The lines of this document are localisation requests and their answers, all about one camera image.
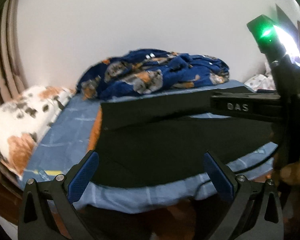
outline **blue bedsheet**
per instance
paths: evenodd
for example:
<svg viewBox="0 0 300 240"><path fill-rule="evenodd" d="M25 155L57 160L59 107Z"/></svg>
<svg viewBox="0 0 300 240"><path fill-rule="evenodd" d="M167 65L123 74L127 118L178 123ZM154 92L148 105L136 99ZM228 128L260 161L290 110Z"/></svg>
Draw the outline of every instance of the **blue bedsheet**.
<svg viewBox="0 0 300 240"><path fill-rule="evenodd" d="M143 95L141 97L113 98L112 102L138 100L142 98L156 97L174 93L191 93L194 91L225 89L244 86L242 83L230 80L227 83L186 90L169 90L166 92ZM20 187L25 187L29 178L37 181L52 180L57 174L67 173L86 154L90 131L95 121L100 101L82 100L82 95L74 96L55 124L33 153L23 179L19 181ZM226 118L225 116L205 113L192 116L194 118ZM233 170L241 170L251 167L268 157L276 148L276 144L268 143L253 153L237 159L228 164ZM246 172L249 179L254 179L272 169L272 159L258 168ZM149 211L158 207L173 205L180 199L195 195L196 199L204 199L213 195L216 191L212 183L206 183L209 177L206 173L199 174L185 180L158 185L155 187L143 187L133 189L122 189L98 186L89 183L81 199L74 203L78 209L87 204L96 207L118 210L126 213L139 213Z"/></svg>

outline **floral pattern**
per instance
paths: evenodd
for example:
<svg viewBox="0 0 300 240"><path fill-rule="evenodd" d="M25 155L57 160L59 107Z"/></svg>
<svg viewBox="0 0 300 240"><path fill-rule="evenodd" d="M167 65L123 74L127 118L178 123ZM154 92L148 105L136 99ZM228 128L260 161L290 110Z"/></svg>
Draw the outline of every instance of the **floral pattern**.
<svg viewBox="0 0 300 240"><path fill-rule="evenodd" d="M108 83L111 79L120 76L126 69L127 67L121 61L110 64L105 72L105 82Z"/></svg>
<svg viewBox="0 0 300 240"><path fill-rule="evenodd" d="M28 106L32 95L26 97L19 95L15 100L12 100L2 106L2 110L9 111L9 113L16 113L17 119L22 119L25 114L29 114L32 118L36 118L37 110Z"/></svg>
<svg viewBox="0 0 300 240"><path fill-rule="evenodd" d="M81 92L83 94L83 100L87 98L96 98L98 96L97 88L100 83L100 79L100 76L97 76L93 80L90 79L88 81L82 82Z"/></svg>
<svg viewBox="0 0 300 240"><path fill-rule="evenodd" d="M143 71L133 74L122 81L133 85L133 90L139 94L150 94L162 87L163 76L161 70L158 69L156 71Z"/></svg>
<svg viewBox="0 0 300 240"><path fill-rule="evenodd" d="M8 138L9 158L8 162L18 173L23 174L23 170L28 164L36 142L29 133L22 133L21 137L10 136Z"/></svg>
<svg viewBox="0 0 300 240"><path fill-rule="evenodd" d="M46 87L46 90L42 91L41 93L38 94L38 97L41 99L48 99L48 98L53 98L62 92L63 89L60 87Z"/></svg>
<svg viewBox="0 0 300 240"><path fill-rule="evenodd" d="M194 81L200 80L199 75L195 75L194 79L188 80L186 82L179 82L174 84L171 88L193 88L194 87Z"/></svg>
<svg viewBox="0 0 300 240"><path fill-rule="evenodd" d="M226 76L218 76L215 73L210 73L210 80L212 84L218 85L218 84L223 84L225 82L228 82L229 78Z"/></svg>

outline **cloth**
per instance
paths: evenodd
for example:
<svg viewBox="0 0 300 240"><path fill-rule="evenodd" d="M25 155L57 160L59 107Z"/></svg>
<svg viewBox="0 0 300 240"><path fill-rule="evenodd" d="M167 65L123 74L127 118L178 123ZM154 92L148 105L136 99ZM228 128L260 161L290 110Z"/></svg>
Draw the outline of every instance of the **cloth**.
<svg viewBox="0 0 300 240"><path fill-rule="evenodd" d="M265 76L258 74L248 79L244 84L252 88L254 91L257 91L258 89L275 90L275 84L272 75Z"/></svg>
<svg viewBox="0 0 300 240"><path fill-rule="evenodd" d="M65 88L33 86L0 106L0 161L22 177L29 158L73 96Z"/></svg>
<svg viewBox="0 0 300 240"><path fill-rule="evenodd" d="M237 118L181 117L103 130L95 148L100 163L91 181L135 188L193 177L205 172L207 150L229 163L268 143L270 125Z"/></svg>
<svg viewBox="0 0 300 240"><path fill-rule="evenodd" d="M144 100L165 95L192 94L206 90L240 87L241 89L246 88L242 83L230 80L216 86L169 90L140 97L113 98L108 102ZM53 124L52 129L47 132L31 156L24 170L23 179L20 181L21 188L24 188L29 178L35 178L37 181L51 180L60 173L66 174L74 164L79 163L87 153L91 129L95 123L101 102L100 100L82 100L82 94L80 93L71 98ZM203 114L201 117L215 118L216 116Z"/></svg>
<svg viewBox="0 0 300 240"><path fill-rule="evenodd" d="M170 88L193 88L229 80L229 67L211 56L157 49L130 51L90 67L77 83L84 98L138 96Z"/></svg>
<svg viewBox="0 0 300 240"><path fill-rule="evenodd" d="M91 129L87 151L95 148L100 137L102 123L104 130L114 130L128 125L158 121L171 115L184 116L186 114L207 112L210 106L210 96L215 91L250 92L246 87L239 86L148 97L142 100L142 109L139 100L114 101L115 103L111 100L103 102Z"/></svg>

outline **white pillowcase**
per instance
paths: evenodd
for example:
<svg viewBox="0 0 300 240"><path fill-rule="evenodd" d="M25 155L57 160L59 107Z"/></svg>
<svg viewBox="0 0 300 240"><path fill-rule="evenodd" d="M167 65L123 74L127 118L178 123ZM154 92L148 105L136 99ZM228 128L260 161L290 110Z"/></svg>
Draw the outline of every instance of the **white pillowcase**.
<svg viewBox="0 0 300 240"><path fill-rule="evenodd" d="M73 91L33 86L0 106L0 161L22 177L33 150L55 122Z"/></svg>

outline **orange fabric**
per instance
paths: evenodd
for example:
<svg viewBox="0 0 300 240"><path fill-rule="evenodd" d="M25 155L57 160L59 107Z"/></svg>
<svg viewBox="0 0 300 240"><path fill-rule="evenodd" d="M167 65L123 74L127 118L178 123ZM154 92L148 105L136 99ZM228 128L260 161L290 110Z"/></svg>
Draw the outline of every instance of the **orange fabric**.
<svg viewBox="0 0 300 240"><path fill-rule="evenodd" d="M102 61L102 63L109 65L110 64L110 60L108 58L104 59Z"/></svg>
<svg viewBox="0 0 300 240"><path fill-rule="evenodd" d="M136 77L140 78L144 83L151 81L150 74L148 71L143 71L138 74L135 74Z"/></svg>
<svg viewBox="0 0 300 240"><path fill-rule="evenodd" d="M83 91L83 98L82 100L86 100L87 98L92 98L93 95L96 93L95 89L91 89L90 87L82 89Z"/></svg>
<svg viewBox="0 0 300 240"><path fill-rule="evenodd" d="M28 133L22 133L21 137L10 136L9 145L9 164L22 175L28 161L32 155L35 141Z"/></svg>
<svg viewBox="0 0 300 240"><path fill-rule="evenodd" d="M93 127L90 132L87 152L89 150L94 150L94 148L96 147L96 144L100 137L101 124L102 124L102 108L100 106L96 120L94 121Z"/></svg>
<svg viewBox="0 0 300 240"><path fill-rule="evenodd" d="M184 88L193 88L194 87L194 83L193 82L183 82L183 83L181 83L181 85Z"/></svg>
<svg viewBox="0 0 300 240"><path fill-rule="evenodd" d="M58 96L63 89L60 87L46 87L46 90L42 91L38 94L40 99L53 98L54 96Z"/></svg>

